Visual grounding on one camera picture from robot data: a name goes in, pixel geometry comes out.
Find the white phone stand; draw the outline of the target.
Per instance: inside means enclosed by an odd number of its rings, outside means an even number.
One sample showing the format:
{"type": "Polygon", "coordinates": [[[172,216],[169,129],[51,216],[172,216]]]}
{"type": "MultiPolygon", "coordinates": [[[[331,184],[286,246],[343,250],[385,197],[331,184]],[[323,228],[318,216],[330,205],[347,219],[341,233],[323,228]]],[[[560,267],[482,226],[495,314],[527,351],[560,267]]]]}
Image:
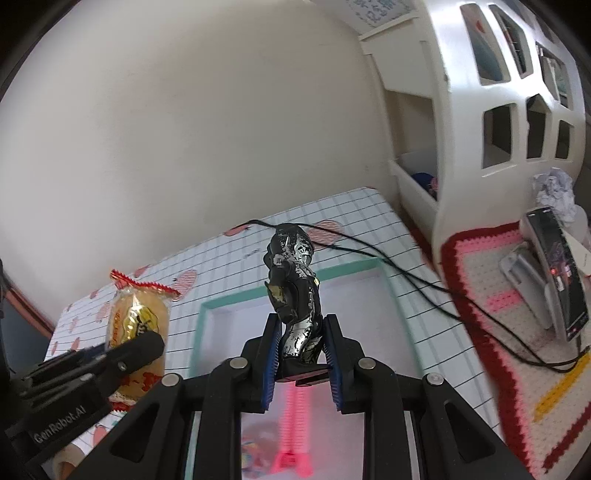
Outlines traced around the white phone stand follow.
{"type": "Polygon", "coordinates": [[[522,242],[499,262],[499,268],[519,293],[544,330],[555,329],[550,287],[531,227],[522,217],[519,221],[522,242]]]}

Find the white desktop shelf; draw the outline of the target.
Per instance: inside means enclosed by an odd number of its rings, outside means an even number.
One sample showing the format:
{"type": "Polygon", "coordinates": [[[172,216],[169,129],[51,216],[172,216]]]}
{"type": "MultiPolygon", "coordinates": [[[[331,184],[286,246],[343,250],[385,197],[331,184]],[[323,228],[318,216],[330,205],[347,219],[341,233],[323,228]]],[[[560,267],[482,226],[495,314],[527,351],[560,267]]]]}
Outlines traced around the white desktop shelf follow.
{"type": "Polygon", "coordinates": [[[377,74],[403,207],[434,253],[456,233],[519,220],[537,174],[580,174],[579,69],[524,2],[419,1],[360,43],[377,74]]]}

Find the colourful candy bag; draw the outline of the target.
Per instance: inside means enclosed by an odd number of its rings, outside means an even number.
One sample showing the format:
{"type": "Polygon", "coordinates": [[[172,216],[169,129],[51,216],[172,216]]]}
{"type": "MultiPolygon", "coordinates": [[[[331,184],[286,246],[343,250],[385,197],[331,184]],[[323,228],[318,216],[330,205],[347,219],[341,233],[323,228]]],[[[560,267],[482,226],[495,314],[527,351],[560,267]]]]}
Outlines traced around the colourful candy bag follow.
{"type": "Polygon", "coordinates": [[[276,456],[277,439],[270,433],[243,435],[242,478],[262,479],[273,474],[273,461],[276,456]]]}

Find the yellow snack packet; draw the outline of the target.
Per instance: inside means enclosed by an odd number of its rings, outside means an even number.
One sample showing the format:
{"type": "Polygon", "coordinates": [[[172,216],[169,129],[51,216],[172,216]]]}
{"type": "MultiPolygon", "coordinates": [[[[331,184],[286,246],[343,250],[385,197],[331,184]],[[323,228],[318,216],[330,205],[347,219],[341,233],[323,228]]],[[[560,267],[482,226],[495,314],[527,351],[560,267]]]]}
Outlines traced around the yellow snack packet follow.
{"type": "MultiPolygon", "coordinates": [[[[132,340],[148,331],[158,333],[167,342],[170,306],[180,292],[157,282],[140,282],[113,269],[110,272],[117,290],[110,308],[106,333],[108,348],[132,340]]],[[[127,374],[122,385],[109,397],[114,411],[127,412],[164,376],[165,354],[138,371],[127,374]]]]}

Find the white calendar sheet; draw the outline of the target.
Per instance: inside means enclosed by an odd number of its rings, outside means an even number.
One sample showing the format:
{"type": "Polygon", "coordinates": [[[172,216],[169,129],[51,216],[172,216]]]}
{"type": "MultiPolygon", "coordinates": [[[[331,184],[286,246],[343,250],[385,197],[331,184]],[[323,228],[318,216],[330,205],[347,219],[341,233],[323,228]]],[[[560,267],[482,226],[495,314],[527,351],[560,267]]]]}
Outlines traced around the white calendar sheet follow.
{"type": "Polygon", "coordinates": [[[411,0],[346,1],[345,21],[363,34],[416,10],[411,0]]]}

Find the smartphone on stand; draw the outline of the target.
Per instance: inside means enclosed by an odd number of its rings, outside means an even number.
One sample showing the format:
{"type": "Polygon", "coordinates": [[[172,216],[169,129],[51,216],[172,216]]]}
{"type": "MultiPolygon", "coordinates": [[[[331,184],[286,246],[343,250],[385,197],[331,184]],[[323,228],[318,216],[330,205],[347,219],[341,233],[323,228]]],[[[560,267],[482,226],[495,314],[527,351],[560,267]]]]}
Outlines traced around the smartphone on stand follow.
{"type": "Polygon", "coordinates": [[[546,279],[547,303],[557,337],[575,340],[589,321],[585,292],[565,233],[549,207],[525,214],[524,224],[546,279]]]}

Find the crumpled white paper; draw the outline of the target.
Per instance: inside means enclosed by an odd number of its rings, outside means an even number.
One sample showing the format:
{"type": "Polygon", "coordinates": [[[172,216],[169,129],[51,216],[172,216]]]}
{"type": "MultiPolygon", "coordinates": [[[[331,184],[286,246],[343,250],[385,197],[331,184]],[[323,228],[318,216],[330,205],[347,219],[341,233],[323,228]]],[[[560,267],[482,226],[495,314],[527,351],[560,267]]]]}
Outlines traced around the crumpled white paper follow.
{"type": "Polygon", "coordinates": [[[576,204],[573,179],[558,167],[536,174],[532,189],[535,205],[550,208],[559,221],[570,226],[576,219],[576,204]]]}

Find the white tray with green rim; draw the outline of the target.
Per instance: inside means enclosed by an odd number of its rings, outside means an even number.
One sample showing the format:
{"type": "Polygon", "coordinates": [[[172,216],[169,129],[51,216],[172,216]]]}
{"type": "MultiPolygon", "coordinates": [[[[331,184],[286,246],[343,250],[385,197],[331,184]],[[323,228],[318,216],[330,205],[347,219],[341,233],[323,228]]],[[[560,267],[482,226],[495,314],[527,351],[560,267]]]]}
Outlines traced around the white tray with green rim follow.
{"type": "MultiPolygon", "coordinates": [[[[385,267],[375,260],[329,267],[318,273],[324,315],[334,314],[342,334],[395,372],[419,377],[422,368],[414,342],[385,267]]],[[[250,338],[263,334],[273,313],[266,289],[228,294],[201,306],[189,363],[192,377],[212,371],[242,353],[250,338]]],[[[259,462],[245,468],[245,479],[272,479],[270,467],[280,446],[279,426],[287,405],[287,384],[277,384],[266,414],[242,416],[242,445],[259,462]]],[[[363,415],[342,415],[331,387],[312,386],[311,468],[315,479],[359,479],[363,472],[363,415]]]]}

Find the pomegranate grid tablecloth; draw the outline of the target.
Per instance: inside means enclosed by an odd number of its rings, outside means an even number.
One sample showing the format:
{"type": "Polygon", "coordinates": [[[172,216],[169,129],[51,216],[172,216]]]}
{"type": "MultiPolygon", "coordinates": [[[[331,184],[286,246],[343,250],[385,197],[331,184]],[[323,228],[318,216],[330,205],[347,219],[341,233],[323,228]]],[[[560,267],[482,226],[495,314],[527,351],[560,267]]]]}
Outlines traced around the pomegranate grid tablecloth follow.
{"type": "MultiPolygon", "coordinates": [[[[407,226],[374,189],[361,188],[311,201],[263,221],[270,224],[301,222],[341,231],[377,246],[405,270],[439,283],[407,226]]],[[[170,285],[181,293],[169,310],[166,372],[192,377],[189,363],[201,306],[224,295],[264,288],[267,269],[263,265],[263,254],[272,234],[273,230],[255,225],[235,228],[130,274],[139,281],[170,285]]],[[[376,259],[317,246],[311,268],[318,274],[325,268],[365,260],[375,260],[386,269],[422,368],[419,377],[431,372],[444,376],[502,438],[492,386],[462,324],[434,311],[401,274],[376,259]]],[[[106,286],[64,309],[46,359],[70,349],[104,342],[108,314],[116,293],[113,283],[107,282],[106,286]]],[[[73,443],[88,454],[122,415],[109,414],[73,443]]],[[[287,469],[272,479],[297,479],[297,474],[287,469]]]]}

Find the pink comb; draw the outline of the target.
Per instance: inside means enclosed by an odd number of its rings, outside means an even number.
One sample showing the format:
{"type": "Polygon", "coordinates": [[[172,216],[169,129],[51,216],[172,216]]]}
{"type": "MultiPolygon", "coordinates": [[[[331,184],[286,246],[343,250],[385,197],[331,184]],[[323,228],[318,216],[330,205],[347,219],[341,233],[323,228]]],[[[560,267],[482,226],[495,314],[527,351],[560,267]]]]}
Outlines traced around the pink comb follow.
{"type": "Polygon", "coordinates": [[[311,390],[287,387],[286,403],[280,418],[280,441],[271,473],[294,469],[300,478],[311,477],[311,390]]]}

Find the red pink crochet mat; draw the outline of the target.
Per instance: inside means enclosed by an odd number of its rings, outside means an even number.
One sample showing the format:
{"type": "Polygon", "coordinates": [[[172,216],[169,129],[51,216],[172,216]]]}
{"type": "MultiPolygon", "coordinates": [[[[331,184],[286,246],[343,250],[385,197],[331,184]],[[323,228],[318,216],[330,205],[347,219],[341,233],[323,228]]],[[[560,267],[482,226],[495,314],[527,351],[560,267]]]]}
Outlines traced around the red pink crochet mat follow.
{"type": "Polygon", "coordinates": [[[452,236],[447,287],[491,379],[504,440],[536,479],[567,479],[590,447],[590,332],[563,344],[543,329],[500,261],[523,238],[515,223],[452,236]]]}

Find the black silver figurine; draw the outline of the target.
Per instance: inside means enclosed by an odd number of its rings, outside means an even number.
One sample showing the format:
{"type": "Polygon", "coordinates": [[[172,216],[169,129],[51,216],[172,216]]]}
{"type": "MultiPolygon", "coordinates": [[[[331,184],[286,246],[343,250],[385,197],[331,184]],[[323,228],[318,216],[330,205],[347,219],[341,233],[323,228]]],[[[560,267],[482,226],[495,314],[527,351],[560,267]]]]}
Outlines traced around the black silver figurine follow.
{"type": "Polygon", "coordinates": [[[320,281],[311,270],[315,248],[300,226],[281,224],[270,238],[263,263],[269,270],[266,291],[284,325],[280,339],[278,382],[308,387],[329,379],[318,363],[325,346],[320,281]]]}

